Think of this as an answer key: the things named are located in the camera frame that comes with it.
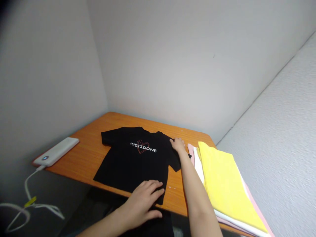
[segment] red heart outline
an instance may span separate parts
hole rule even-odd
[[[142,140],[138,140],[138,141],[137,141],[137,145],[142,145],[142,146],[147,145],[147,147],[149,147],[149,143],[148,143],[148,142],[143,143]],[[140,150],[139,150],[139,147],[137,147],[137,150],[138,150],[138,152],[139,152],[140,154],[142,154],[144,151],[146,151],[146,149],[143,149],[142,151],[140,151]]]

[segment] orange table top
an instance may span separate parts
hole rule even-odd
[[[46,170],[129,197],[131,195],[129,192],[119,190],[93,180],[105,155],[110,150],[109,146],[104,146],[102,144],[101,132],[120,127],[143,127],[149,132],[161,131],[172,138],[181,137],[186,144],[190,143],[193,146],[198,146],[198,141],[203,141],[209,146],[216,147],[211,137],[205,133],[119,113],[108,112],[74,133],[71,137],[78,138],[80,142],[53,166],[47,167]],[[185,195],[183,192],[181,170],[175,172],[169,166],[164,204],[156,206],[184,216],[188,215]],[[228,231],[245,236],[251,236],[222,223],[220,223],[220,226],[222,229],[226,229]]]

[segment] t-shirt sleeve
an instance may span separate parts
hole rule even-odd
[[[121,127],[114,130],[101,132],[102,144],[114,145],[126,135],[127,129],[128,128],[126,127]]]
[[[180,158],[176,150],[172,148],[172,145],[170,143],[170,137],[164,134],[164,140],[166,141],[166,152],[167,152],[167,160],[168,164],[173,168],[175,172],[181,169],[181,163]]]

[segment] t-shirt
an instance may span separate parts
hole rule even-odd
[[[178,153],[170,137],[158,131],[150,133],[142,127],[122,127],[101,133],[102,143],[111,149],[105,156],[94,180],[132,193],[144,180],[158,180],[166,190],[168,166],[181,168]],[[157,202],[163,204],[164,195]]]

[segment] white garment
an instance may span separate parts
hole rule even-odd
[[[200,158],[198,156],[198,151],[197,151],[196,147],[193,147],[193,153],[194,153],[194,168],[197,171],[197,174],[200,177],[202,183],[204,184],[203,167],[202,167],[202,163],[200,161]]]
[[[242,228],[242,229],[244,229],[244,230],[246,230],[246,231],[248,231],[248,232],[250,232],[250,233],[252,233],[252,234],[254,234],[256,236],[258,236],[258,237],[270,237],[270,235],[268,233],[265,233],[265,232],[263,232],[261,230],[258,230],[257,228],[252,227],[252,226],[250,226],[248,224],[245,224],[245,223],[243,223],[241,221],[235,220],[235,219],[233,219],[233,218],[231,218],[231,217],[229,217],[229,216],[227,216],[227,215],[225,215],[225,214],[223,214],[223,213],[221,213],[221,212],[219,212],[219,211],[217,211],[215,209],[214,209],[214,212],[215,212],[216,216],[218,216],[218,217],[220,217],[220,218],[222,218],[224,220],[227,220],[230,223],[233,223],[236,226],[238,226],[238,227],[240,227],[240,228]]]

